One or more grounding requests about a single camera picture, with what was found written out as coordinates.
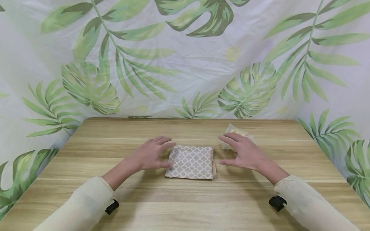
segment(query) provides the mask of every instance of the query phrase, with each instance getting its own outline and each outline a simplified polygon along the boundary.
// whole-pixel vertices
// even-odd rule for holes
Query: tabletop
[[[168,179],[165,169],[140,171],[116,191],[120,207],[92,230],[306,230],[286,210],[277,213],[269,206],[275,194],[263,176],[218,164],[235,158],[217,139],[229,123],[246,129],[288,173],[308,182],[361,230],[370,230],[370,210],[296,121],[121,118],[83,122],[0,222],[0,230],[34,229],[89,178],[103,175],[158,135],[180,145],[212,146],[215,179]]]

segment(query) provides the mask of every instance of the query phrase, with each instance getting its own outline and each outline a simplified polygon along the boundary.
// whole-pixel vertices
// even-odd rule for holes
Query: black clip
[[[113,203],[108,206],[105,210],[105,212],[108,214],[108,215],[111,215],[113,213],[114,210],[116,210],[116,208],[118,208],[120,206],[120,204],[118,203],[118,201],[116,201],[115,199],[113,199]]]
[[[284,204],[286,205],[286,200],[284,200],[280,196],[271,197],[269,200],[269,204],[277,211],[279,212],[284,208]]]

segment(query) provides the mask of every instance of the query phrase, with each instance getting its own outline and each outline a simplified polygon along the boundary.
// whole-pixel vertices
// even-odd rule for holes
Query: beige patterned fabric
[[[166,177],[213,179],[216,174],[212,147],[176,145],[171,149],[169,161],[174,167],[166,170]]]

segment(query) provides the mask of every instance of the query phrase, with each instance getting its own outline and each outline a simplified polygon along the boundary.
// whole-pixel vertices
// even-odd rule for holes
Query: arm
[[[165,149],[175,146],[171,138],[159,136],[147,140],[102,177],[93,177],[80,186],[68,201],[42,222],[35,231],[80,231],[96,224],[112,203],[114,191],[132,174],[146,169],[168,168],[159,160]]]
[[[287,211],[303,227],[310,231],[359,231],[315,189],[298,177],[290,176],[247,137],[227,133],[219,139],[238,153],[235,159],[220,160],[220,164],[251,169],[265,176],[287,201]]]

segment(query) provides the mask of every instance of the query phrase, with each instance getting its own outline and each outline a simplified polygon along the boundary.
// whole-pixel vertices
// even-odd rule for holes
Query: beige shirt
[[[287,211],[310,231],[359,231],[315,189],[296,176],[279,181],[275,191],[287,201]],[[34,230],[88,230],[112,203],[113,193],[101,177],[93,177]]]

